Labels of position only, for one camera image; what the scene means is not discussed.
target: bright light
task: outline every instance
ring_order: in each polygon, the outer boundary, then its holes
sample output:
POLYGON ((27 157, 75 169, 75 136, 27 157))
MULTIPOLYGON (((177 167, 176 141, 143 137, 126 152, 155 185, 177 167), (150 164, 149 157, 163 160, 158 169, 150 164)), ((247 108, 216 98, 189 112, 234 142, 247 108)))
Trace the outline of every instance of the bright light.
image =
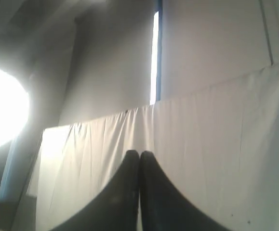
POLYGON ((153 22, 150 105, 155 104, 157 98, 158 42, 159 42, 159 12, 156 12, 154 14, 154 22, 153 22))
POLYGON ((0 70, 0 146, 20 133, 28 113, 28 94, 14 77, 0 70))

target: curtain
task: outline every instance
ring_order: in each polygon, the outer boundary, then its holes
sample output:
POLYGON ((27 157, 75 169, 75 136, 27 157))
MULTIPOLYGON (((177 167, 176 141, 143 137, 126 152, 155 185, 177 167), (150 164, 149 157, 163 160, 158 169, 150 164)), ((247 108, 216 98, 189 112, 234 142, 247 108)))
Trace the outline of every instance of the curtain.
POLYGON ((78 212, 129 149, 150 150, 175 187, 231 230, 279 231, 279 64, 185 97, 50 128, 28 193, 36 230, 78 212))

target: vertical light strip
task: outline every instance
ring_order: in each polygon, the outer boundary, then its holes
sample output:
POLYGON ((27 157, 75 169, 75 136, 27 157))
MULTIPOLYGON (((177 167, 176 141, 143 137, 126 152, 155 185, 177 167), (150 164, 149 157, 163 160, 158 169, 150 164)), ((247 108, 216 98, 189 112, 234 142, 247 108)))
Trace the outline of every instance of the vertical light strip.
POLYGON ((158 42, 159 42, 159 12, 156 12, 154 14, 154 20, 153 20, 150 105, 155 104, 157 98, 158 42))

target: white fabric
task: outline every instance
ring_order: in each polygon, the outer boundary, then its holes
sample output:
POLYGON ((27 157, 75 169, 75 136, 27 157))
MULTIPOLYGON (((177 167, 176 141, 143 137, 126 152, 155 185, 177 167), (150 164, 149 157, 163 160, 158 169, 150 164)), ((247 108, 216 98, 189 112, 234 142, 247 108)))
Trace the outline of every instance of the white fabric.
POLYGON ((36 230, 55 227, 89 203, 129 149, 153 151, 177 189, 226 227, 279 231, 279 65, 183 98, 46 130, 38 187, 30 187, 38 190, 36 230))

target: white sheet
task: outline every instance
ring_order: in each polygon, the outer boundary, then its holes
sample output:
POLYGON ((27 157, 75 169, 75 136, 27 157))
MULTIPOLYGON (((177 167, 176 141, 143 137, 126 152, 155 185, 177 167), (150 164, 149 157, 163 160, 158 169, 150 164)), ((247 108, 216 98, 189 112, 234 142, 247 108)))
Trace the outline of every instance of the white sheet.
POLYGON ((183 98, 46 130, 29 191, 38 195, 36 231, 89 203, 129 149, 153 151, 178 190, 228 228, 279 231, 279 65, 183 98))

